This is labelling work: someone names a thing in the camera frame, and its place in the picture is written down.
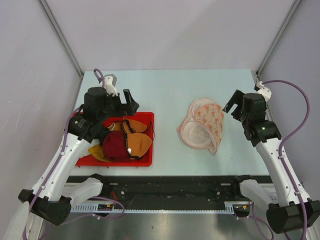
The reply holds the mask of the orange bra with black trim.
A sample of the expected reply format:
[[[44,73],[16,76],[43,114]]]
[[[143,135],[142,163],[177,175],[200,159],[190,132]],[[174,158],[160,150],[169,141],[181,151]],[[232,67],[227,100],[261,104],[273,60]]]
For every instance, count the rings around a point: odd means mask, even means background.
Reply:
[[[142,159],[153,143],[153,139],[147,135],[149,128],[140,121],[127,118],[123,119],[121,127],[129,158],[132,160]]]

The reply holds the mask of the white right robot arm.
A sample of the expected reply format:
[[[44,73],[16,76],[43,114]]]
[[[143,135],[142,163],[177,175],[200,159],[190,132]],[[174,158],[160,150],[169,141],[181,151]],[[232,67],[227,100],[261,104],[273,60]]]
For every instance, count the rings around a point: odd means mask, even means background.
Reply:
[[[237,177],[238,183],[230,188],[231,196],[242,201],[252,200],[266,211],[266,219],[276,234],[311,227],[320,216],[319,200],[312,200],[295,174],[289,159],[280,148],[282,136],[277,125],[266,119],[270,90],[243,93],[236,90],[223,111],[233,105],[232,117],[241,122],[244,135],[261,156],[275,189],[270,192],[250,175]]]

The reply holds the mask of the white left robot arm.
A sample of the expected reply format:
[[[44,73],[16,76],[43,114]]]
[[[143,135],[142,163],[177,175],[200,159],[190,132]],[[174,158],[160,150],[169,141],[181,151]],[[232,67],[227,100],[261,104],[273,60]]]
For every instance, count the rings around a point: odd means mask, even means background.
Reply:
[[[22,189],[18,195],[22,203],[29,202],[31,213],[59,226],[73,207],[91,198],[105,200],[110,196],[110,182],[97,173],[69,193],[64,193],[63,188],[82,153],[93,140],[107,133],[104,122],[109,118],[136,114],[140,105],[129,89],[124,89],[123,93],[125,103],[121,102],[120,96],[108,94],[104,87],[87,90],[84,103],[68,117],[61,145],[49,166],[32,189]]]

